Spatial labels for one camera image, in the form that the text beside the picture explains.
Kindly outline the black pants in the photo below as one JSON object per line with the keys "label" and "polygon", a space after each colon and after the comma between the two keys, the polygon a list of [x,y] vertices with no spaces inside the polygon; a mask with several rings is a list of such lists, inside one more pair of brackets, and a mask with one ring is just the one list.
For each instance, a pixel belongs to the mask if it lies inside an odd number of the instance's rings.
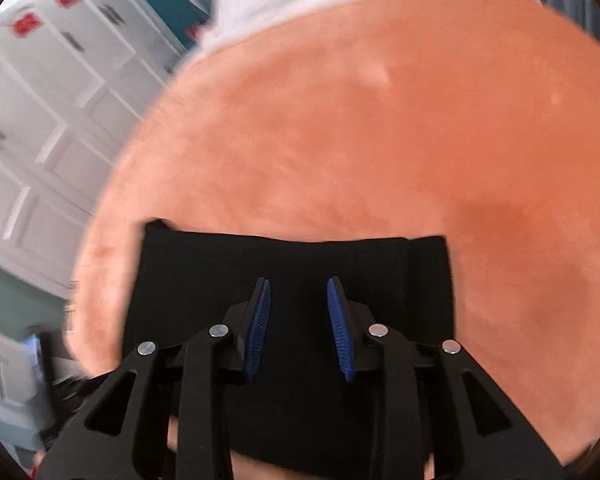
{"label": "black pants", "polygon": [[142,229],[140,263],[123,344],[180,344],[251,297],[259,278],[272,306],[260,367],[225,387],[230,446],[329,479],[370,472],[377,385],[344,378],[327,307],[327,283],[375,321],[423,344],[454,334],[448,248],[440,236],[299,243],[183,232],[155,220]]}

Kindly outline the white wardrobe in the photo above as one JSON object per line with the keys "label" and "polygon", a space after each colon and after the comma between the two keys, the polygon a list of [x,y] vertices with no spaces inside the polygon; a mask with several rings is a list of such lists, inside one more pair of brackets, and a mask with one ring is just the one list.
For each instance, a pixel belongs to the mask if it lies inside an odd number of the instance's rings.
{"label": "white wardrobe", "polygon": [[183,47],[145,0],[0,5],[0,267],[70,292],[83,232]]}

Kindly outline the orange plush bed blanket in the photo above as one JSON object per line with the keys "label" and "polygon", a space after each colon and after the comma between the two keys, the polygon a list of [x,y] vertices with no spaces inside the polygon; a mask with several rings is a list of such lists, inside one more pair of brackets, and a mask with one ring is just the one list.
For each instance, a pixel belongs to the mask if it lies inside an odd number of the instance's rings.
{"label": "orange plush bed blanket", "polygon": [[460,341],[563,460],[600,435],[600,44],[534,0],[363,0],[187,63],[131,136],[66,341],[120,359],[140,225],[446,236]]}

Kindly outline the red box on nightstand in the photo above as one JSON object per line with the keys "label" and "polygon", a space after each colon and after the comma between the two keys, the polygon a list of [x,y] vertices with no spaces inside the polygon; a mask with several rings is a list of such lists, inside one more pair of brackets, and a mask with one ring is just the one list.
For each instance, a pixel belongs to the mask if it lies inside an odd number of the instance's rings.
{"label": "red box on nightstand", "polygon": [[186,36],[193,42],[201,42],[204,39],[204,34],[208,30],[206,23],[193,24],[186,30]]}

